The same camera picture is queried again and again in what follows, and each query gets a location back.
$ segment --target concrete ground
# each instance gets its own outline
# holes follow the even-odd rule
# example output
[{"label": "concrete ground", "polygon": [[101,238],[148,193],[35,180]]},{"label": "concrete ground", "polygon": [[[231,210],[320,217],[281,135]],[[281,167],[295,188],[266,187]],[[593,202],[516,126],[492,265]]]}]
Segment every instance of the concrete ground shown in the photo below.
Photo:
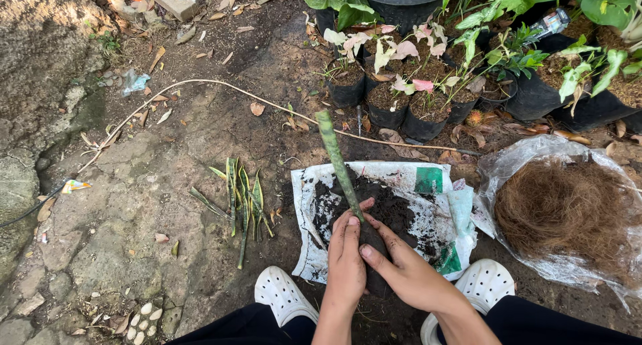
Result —
[{"label": "concrete ground", "polygon": [[[220,0],[210,1],[212,14]],[[322,47],[304,44],[303,0],[272,0],[261,9],[246,10],[226,20],[197,24],[197,37],[177,46],[173,31],[158,31],[150,37],[129,39],[124,51],[126,66],[111,68],[124,72],[129,67],[146,72],[156,48],[163,45],[163,70],[148,82],[153,93],[185,79],[219,79],[248,90],[274,103],[308,116],[325,109],[325,87],[313,74],[331,59]],[[256,29],[234,33],[237,27]],[[206,30],[203,42],[200,33]],[[149,43],[153,44],[147,54]],[[214,48],[211,60],[197,53]],[[234,51],[228,63],[221,62]],[[301,236],[293,213],[290,170],[327,163],[315,126],[309,132],[284,126],[286,115],[267,106],[261,116],[250,112],[254,100],[229,88],[188,83],[176,101],[167,102],[172,114],[156,124],[168,109],[162,104],[150,112],[144,129],[133,123],[98,159],[80,173],[78,180],[91,188],[61,194],[52,215],[38,227],[35,240],[24,256],[10,286],[0,298],[0,338],[8,344],[120,344],[104,316],[123,316],[138,304],[161,296],[164,316],[158,340],[184,335],[253,301],[258,274],[270,265],[291,272],[299,257]],[[313,90],[318,95],[310,95]],[[108,124],[117,124],[149,97],[142,92],[122,98],[116,87],[107,89],[101,125],[87,133],[92,141],[105,136]],[[353,110],[333,112],[335,127],[349,123],[356,133]],[[503,122],[489,136],[484,151],[492,152],[514,143],[519,137],[505,133]],[[365,133],[377,138],[376,132]],[[433,142],[449,146],[452,126]],[[586,134],[594,147],[611,141],[607,128]],[[340,138],[346,160],[407,160],[388,146]],[[471,139],[462,146],[474,149]],[[642,184],[641,147],[620,143],[614,154],[638,185]],[[53,161],[41,174],[47,191],[89,158],[82,140],[57,148]],[[440,151],[423,151],[436,162]],[[275,237],[263,233],[260,243],[248,241],[243,270],[237,259],[240,236],[230,236],[229,224],[206,210],[188,191],[196,187],[208,199],[225,208],[224,181],[208,166],[224,169],[225,158],[238,157],[252,177],[261,169],[267,211],[283,208],[276,218]],[[466,178],[478,186],[475,164],[453,167],[452,179]],[[48,242],[39,240],[43,232]],[[154,242],[154,234],[169,237]],[[628,314],[620,300],[605,286],[600,294],[551,283],[520,264],[496,241],[480,234],[472,259],[492,258],[506,266],[517,283],[517,295],[564,314],[642,336],[642,301],[627,299]],[[171,255],[179,241],[177,259]],[[294,278],[310,302],[318,306],[324,285]],[[426,313],[403,304],[395,296],[387,300],[365,296],[353,317],[353,341],[358,344],[420,344],[419,330]],[[70,335],[78,328],[81,335]]]}]

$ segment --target fingernail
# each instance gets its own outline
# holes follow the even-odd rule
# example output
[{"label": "fingernail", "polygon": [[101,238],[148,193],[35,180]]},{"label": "fingernail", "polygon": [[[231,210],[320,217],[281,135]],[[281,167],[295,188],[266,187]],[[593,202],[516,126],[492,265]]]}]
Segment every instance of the fingernail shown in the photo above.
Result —
[{"label": "fingernail", "polygon": [[363,246],[363,248],[361,249],[361,255],[363,255],[363,257],[370,257],[371,254],[372,249],[370,248],[370,246]]}]

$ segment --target coconut fiber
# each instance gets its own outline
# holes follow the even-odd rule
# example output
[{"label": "coconut fiber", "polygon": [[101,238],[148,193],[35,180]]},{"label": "coconut fiber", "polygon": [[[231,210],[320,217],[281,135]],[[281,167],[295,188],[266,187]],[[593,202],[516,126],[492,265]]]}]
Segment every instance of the coconut fiber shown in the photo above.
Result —
[{"label": "coconut fiber", "polygon": [[639,288],[630,262],[639,252],[627,228],[640,224],[636,197],[623,177],[589,160],[565,164],[534,160],[500,188],[495,216],[510,245],[522,256],[583,258],[591,270]]}]

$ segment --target long stick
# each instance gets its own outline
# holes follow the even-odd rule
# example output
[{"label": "long stick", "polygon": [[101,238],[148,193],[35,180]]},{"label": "long stick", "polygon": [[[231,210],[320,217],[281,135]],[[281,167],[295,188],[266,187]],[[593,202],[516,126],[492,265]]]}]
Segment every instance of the long stick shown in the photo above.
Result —
[{"label": "long stick", "polygon": [[[105,139],[105,141],[104,141],[104,142],[102,142],[102,143],[100,144],[100,146],[98,147],[98,152],[96,152],[96,154],[92,157],[92,159],[91,159],[91,160],[89,160],[89,162],[87,162],[87,164],[85,164],[85,165],[83,166],[83,168],[80,168],[80,170],[78,171],[78,173],[82,172],[82,171],[83,171],[83,170],[85,170],[87,167],[89,167],[89,166],[90,166],[90,165],[91,165],[91,164],[92,164],[92,163],[93,163],[93,162],[98,158],[98,156],[100,156],[100,155],[102,154],[103,149],[105,149],[105,148],[107,147],[107,143],[109,143],[109,140],[111,140],[111,138],[112,138],[113,136],[115,136],[115,135],[116,135],[116,133],[120,130],[120,128],[121,128],[121,127],[123,127],[123,126],[124,126],[124,125],[125,125],[125,124],[130,120],[130,119],[132,119],[132,117],[133,117],[136,113],[138,113],[138,112],[139,112],[139,111],[141,111],[144,107],[146,107],[149,103],[151,103],[151,101],[152,101],[155,97],[157,97],[157,96],[159,96],[159,95],[161,95],[161,94],[165,93],[165,92],[166,92],[167,90],[169,90],[169,89],[172,89],[174,86],[178,86],[178,85],[185,84],[185,83],[193,83],[193,82],[216,83],[216,84],[222,84],[222,85],[229,86],[230,88],[235,89],[235,90],[238,90],[239,92],[241,92],[241,93],[243,93],[243,94],[245,94],[245,95],[249,95],[249,96],[251,96],[252,98],[254,98],[254,99],[256,99],[256,100],[260,100],[260,101],[261,101],[261,102],[263,102],[263,103],[266,103],[266,104],[268,104],[268,105],[271,105],[271,106],[273,106],[273,107],[275,107],[275,108],[278,108],[278,109],[281,109],[281,110],[283,110],[283,111],[287,111],[288,113],[291,113],[291,114],[293,114],[293,115],[297,115],[297,116],[299,116],[299,117],[301,117],[301,118],[303,118],[303,119],[306,119],[307,121],[309,121],[309,122],[311,122],[311,123],[314,123],[314,124],[318,125],[318,123],[317,123],[317,121],[316,121],[316,120],[310,119],[310,118],[306,117],[306,116],[305,116],[305,115],[303,115],[303,114],[297,113],[296,111],[289,110],[289,109],[284,108],[284,107],[282,107],[282,106],[280,106],[280,105],[277,105],[277,104],[274,104],[274,103],[272,103],[272,102],[269,102],[269,101],[267,101],[267,100],[265,100],[265,99],[263,99],[263,98],[261,98],[261,97],[258,97],[258,96],[254,95],[254,94],[251,94],[251,93],[248,93],[248,92],[246,92],[245,90],[243,90],[243,89],[239,89],[239,88],[237,88],[237,87],[235,87],[235,86],[233,86],[233,85],[231,85],[231,84],[228,84],[228,83],[226,83],[226,82],[224,82],[224,81],[211,80],[211,79],[189,79],[189,80],[183,80],[183,81],[179,81],[178,83],[175,83],[175,84],[172,84],[172,85],[168,86],[167,88],[165,88],[165,89],[161,90],[160,92],[156,93],[156,95],[152,95],[150,100],[148,100],[148,101],[146,101],[145,103],[143,103],[141,106],[139,106],[139,107],[138,107],[138,109],[136,109],[136,110],[135,110],[133,113],[131,113],[127,118],[125,118],[125,119],[123,120],[123,122],[122,122],[121,124],[119,124],[119,125],[118,125],[118,127],[116,127],[115,129],[113,129],[113,130],[111,131],[111,134],[107,137],[107,139]],[[440,146],[420,146],[420,145],[417,145],[417,144],[393,143],[393,142],[386,142],[386,141],[378,141],[378,140],[376,140],[376,139],[370,139],[370,138],[365,138],[365,137],[359,137],[359,136],[356,136],[356,135],[354,135],[354,134],[345,133],[345,132],[342,132],[342,131],[340,131],[340,130],[336,130],[336,129],[333,129],[333,130],[334,130],[334,132],[335,132],[335,133],[339,133],[339,134],[341,134],[342,136],[349,136],[349,137],[352,137],[352,138],[357,138],[357,139],[361,139],[361,140],[368,141],[368,142],[372,142],[372,143],[388,144],[388,145],[390,145],[390,146],[399,146],[399,147],[427,148],[427,149],[431,149],[431,150],[447,150],[447,151],[455,151],[455,152],[460,152],[460,153],[464,153],[464,154],[468,154],[468,155],[476,155],[476,156],[480,156],[480,155],[481,155],[481,153],[478,153],[478,152],[467,151],[467,150],[458,150],[457,148],[440,147]]]},{"label": "long stick", "polygon": [[354,215],[359,218],[359,221],[364,223],[365,219],[363,218],[363,213],[361,213],[361,207],[359,206],[359,201],[357,201],[357,195],[352,187],[348,171],[345,169],[345,163],[341,156],[339,143],[337,143],[336,135],[334,135],[330,112],[327,110],[317,111],[315,116],[319,122],[318,126],[319,132],[321,133],[321,139],[323,139],[325,150],[327,150],[327,153],[330,155],[330,161],[334,167],[334,174],[336,174],[336,179],[339,180],[339,184],[341,185],[341,188],[343,188],[345,199],[348,201],[350,209]]}]

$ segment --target white plastic sack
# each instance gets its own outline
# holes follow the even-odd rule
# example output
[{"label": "white plastic sack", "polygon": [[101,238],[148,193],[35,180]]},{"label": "white plastic sack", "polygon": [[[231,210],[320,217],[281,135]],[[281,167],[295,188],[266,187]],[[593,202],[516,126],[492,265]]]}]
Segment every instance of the white plastic sack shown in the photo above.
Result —
[{"label": "white plastic sack", "polygon": [[[454,191],[450,181],[450,165],[414,162],[348,162],[358,175],[363,175],[392,188],[395,195],[410,202],[415,213],[408,233],[416,237],[419,245],[415,251],[449,281],[458,279],[470,266],[470,251],[477,244],[477,233],[471,220],[472,188],[461,185]],[[333,211],[341,197],[329,194],[333,203],[317,201],[315,186],[318,181],[332,188],[334,168],[322,164],[292,171],[294,204],[301,230],[301,255],[292,274],[320,283],[326,282],[327,251],[325,243],[332,234]],[[426,194],[434,196],[433,201]],[[314,218],[325,218],[314,226]],[[432,246],[437,255],[432,258],[421,248]]]},{"label": "white plastic sack", "polygon": [[[523,139],[505,150],[487,155],[479,160],[477,170],[481,175],[481,184],[479,186],[480,207],[485,213],[479,213],[480,218],[492,218],[491,228],[482,228],[488,235],[497,238],[510,253],[526,266],[533,268],[543,278],[556,281],[567,286],[581,288],[582,290],[599,293],[598,284],[602,281],[618,295],[624,307],[629,311],[627,303],[624,301],[625,295],[642,298],[642,289],[631,289],[624,287],[620,281],[601,274],[596,270],[591,270],[587,261],[574,256],[549,255],[546,259],[525,259],[520,257],[510,246],[508,241],[502,235],[494,221],[494,206],[496,194],[504,183],[522,168],[530,160],[542,159],[545,157],[556,157],[564,162],[576,162],[577,160],[586,161],[589,156],[600,166],[605,166],[619,173],[625,178],[628,186],[635,188],[635,184],[622,168],[611,158],[606,156],[603,149],[590,149],[582,144],[569,142],[568,140],[558,137],[542,134],[528,139]],[[638,203],[642,203],[642,197],[635,193]],[[623,259],[629,262],[630,268],[636,271],[642,270],[642,224],[631,227],[628,230],[628,241],[632,248],[641,249],[636,257]]]}]

